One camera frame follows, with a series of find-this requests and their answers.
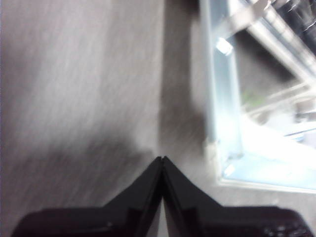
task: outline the gray carpet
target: gray carpet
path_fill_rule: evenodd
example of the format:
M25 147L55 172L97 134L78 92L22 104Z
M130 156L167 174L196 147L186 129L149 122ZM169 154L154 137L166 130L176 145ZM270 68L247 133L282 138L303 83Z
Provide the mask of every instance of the gray carpet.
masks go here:
M105 204L158 155L223 205L276 204L316 226L315 195L212 183L196 2L1 7L1 236L31 211Z

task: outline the carpeted floor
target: carpeted floor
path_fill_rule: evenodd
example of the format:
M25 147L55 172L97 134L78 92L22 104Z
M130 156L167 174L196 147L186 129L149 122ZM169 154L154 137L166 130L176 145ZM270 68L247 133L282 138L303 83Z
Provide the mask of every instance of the carpeted floor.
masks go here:
M159 155L223 205L289 207L316 226L315 195L212 183L196 1L1 7L1 236L44 207L102 206Z

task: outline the glass panel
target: glass panel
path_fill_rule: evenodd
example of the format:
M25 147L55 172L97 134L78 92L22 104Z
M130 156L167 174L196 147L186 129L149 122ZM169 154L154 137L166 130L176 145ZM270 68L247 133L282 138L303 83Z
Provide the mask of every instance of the glass panel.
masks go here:
M200 3L221 177L316 190L316 0Z

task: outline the metal frame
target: metal frame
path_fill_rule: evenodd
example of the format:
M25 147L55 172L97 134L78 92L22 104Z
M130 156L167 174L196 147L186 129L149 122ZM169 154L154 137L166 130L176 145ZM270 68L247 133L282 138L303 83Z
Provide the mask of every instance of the metal frame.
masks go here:
M229 18L230 0L200 0L202 27L204 31L204 45L206 52L207 72L207 147L208 155L215 160L218 169L220 184L234 184L243 187L263 188L282 191L316 193L316 151L292 144L286 138L273 138L280 143L277 154L280 157L269 156L266 152L260 153L255 149L249 150L249 134L244 136L243 118L239 95L236 59L234 53L234 39L228 40L225 35L232 35L232 29L223 30L223 19ZM309 49L298 37L291 34L289 27L280 32L280 25L286 24L275 15L272 22L271 15L277 14L272 7L260 21L256 21L248 31L263 46L269 50L279 61L294 75L301 79L302 83L312 87L316 82L316 64L311 62L316 59ZM264 136L258 129L253 137L258 139ZM295 160L294 154L300 154L300 165ZM294 172L300 172L299 180L292 180Z

